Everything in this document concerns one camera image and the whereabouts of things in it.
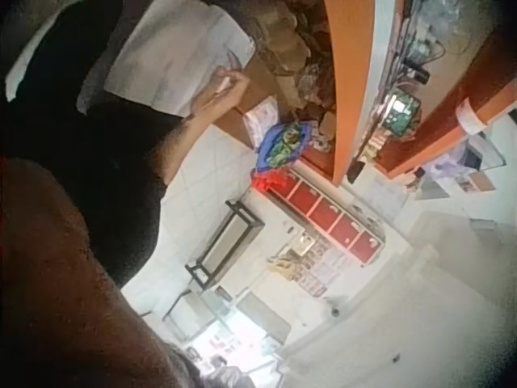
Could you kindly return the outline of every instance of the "white paper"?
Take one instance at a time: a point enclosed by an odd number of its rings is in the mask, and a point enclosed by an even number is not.
[[[266,132],[278,124],[278,102],[275,97],[269,96],[244,116],[244,125],[250,136],[253,146],[258,148]]]
[[[104,88],[160,112],[187,116],[190,102],[232,51],[242,65],[254,43],[217,6],[154,0],[122,48]]]
[[[470,106],[468,97],[456,107],[456,118],[461,128],[469,135],[475,135],[486,129],[486,124],[479,120],[476,112]]]

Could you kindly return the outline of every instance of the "red object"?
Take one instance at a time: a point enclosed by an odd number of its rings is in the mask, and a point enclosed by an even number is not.
[[[346,214],[343,214],[335,227],[332,228],[330,236],[345,248],[348,248],[362,231],[363,228],[357,224],[357,222],[349,218]]]
[[[316,205],[316,208],[314,208],[314,211],[310,214],[309,218],[324,231],[328,231],[340,214],[341,210],[327,199],[322,198],[320,203]]]
[[[380,242],[367,231],[364,231],[354,245],[351,246],[350,252],[355,255],[363,263],[367,263],[372,256],[380,248]]]
[[[302,182],[295,189],[288,201],[295,209],[300,210],[303,214],[308,214],[320,196],[319,192],[311,188],[305,182]]]
[[[273,183],[271,188],[275,190],[275,192],[282,196],[283,198],[287,198],[289,194],[291,194],[293,188],[298,184],[300,178],[294,175],[292,172],[288,172],[286,174],[286,180],[284,184]]]
[[[287,182],[288,178],[285,169],[254,172],[251,187],[260,192],[267,192],[273,187],[283,187]]]

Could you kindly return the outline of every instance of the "label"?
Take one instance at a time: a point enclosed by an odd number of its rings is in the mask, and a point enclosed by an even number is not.
[[[476,112],[470,106],[469,97],[456,108],[456,118],[461,128],[469,135],[475,135],[487,128],[486,124],[477,117]]]

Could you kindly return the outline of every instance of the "white tiled wall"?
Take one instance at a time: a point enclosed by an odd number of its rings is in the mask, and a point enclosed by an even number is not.
[[[155,252],[122,292],[133,308],[161,317],[190,280],[183,267],[206,246],[227,212],[250,185],[256,154],[210,127],[183,161],[162,200]]]

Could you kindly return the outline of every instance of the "hand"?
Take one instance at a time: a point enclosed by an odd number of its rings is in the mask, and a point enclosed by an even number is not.
[[[229,79],[229,87],[217,92],[226,78]],[[217,68],[208,85],[194,98],[192,115],[213,123],[241,102],[249,84],[248,77],[240,71]]]

